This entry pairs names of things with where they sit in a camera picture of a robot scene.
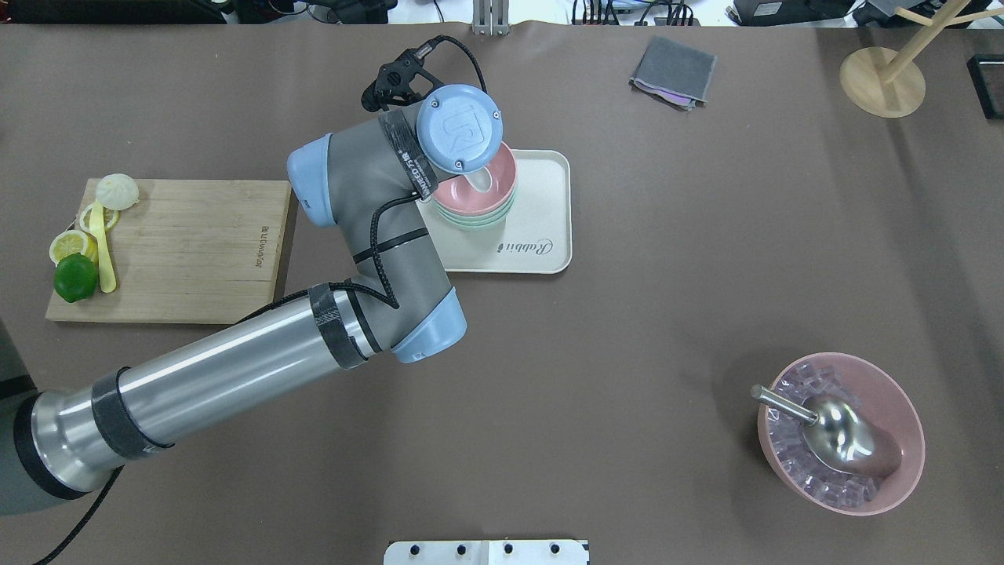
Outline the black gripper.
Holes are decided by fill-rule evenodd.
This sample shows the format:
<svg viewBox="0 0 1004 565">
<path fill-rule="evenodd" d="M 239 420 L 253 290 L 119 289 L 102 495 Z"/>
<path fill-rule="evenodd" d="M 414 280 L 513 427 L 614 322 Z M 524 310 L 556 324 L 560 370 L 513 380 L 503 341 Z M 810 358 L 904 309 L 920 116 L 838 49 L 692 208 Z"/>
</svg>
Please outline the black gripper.
<svg viewBox="0 0 1004 565">
<path fill-rule="evenodd" d="M 424 58 L 429 53 L 431 48 L 408 48 L 394 61 L 381 65 L 376 78 L 362 92 L 363 110 L 376 112 L 388 111 L 390 106 L 413 106 L 443 87 L 445 83 L 424 68 Z M 417 76 L 430 82 L 426 93 L 413 89 L 412 82 Z"/>
</svg>

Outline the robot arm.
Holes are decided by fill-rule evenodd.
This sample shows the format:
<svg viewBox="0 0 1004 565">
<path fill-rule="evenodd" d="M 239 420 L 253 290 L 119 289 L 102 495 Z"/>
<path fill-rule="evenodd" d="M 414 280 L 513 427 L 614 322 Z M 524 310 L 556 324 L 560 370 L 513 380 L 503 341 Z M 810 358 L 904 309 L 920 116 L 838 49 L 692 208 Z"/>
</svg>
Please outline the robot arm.
<svg viewBox="0 0 1004 565">
<path fill-rule="evenodd" d="M 456 344 L 467 322 L 417 207 L 498 153 L 501 111 L 483 82 L 413 92 L 428 42 L 383 65 L 362 94 L 376 118 L 305 144 L 287 161 L 304 212 L 336 226 L 358 272 L 268 305 L 179 350 L 75 392 L 40 391 L 2 333 L 5 516 L 111 482 L 130 461 L 391 351 L 402 363 Z"/>
</svg>

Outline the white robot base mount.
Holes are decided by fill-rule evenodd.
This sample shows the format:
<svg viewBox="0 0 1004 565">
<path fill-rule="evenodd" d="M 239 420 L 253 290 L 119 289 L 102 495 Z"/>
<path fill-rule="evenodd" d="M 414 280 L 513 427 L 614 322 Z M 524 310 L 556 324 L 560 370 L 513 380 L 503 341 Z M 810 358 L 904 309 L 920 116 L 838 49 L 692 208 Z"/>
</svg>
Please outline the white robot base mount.
<svg viewBox="0 0 1004 565">
<path fill-rule="evenodd" d="M 495 539 L 392 542 L 384 564 L 589 564 L 587 541 Z"/>
</svg>

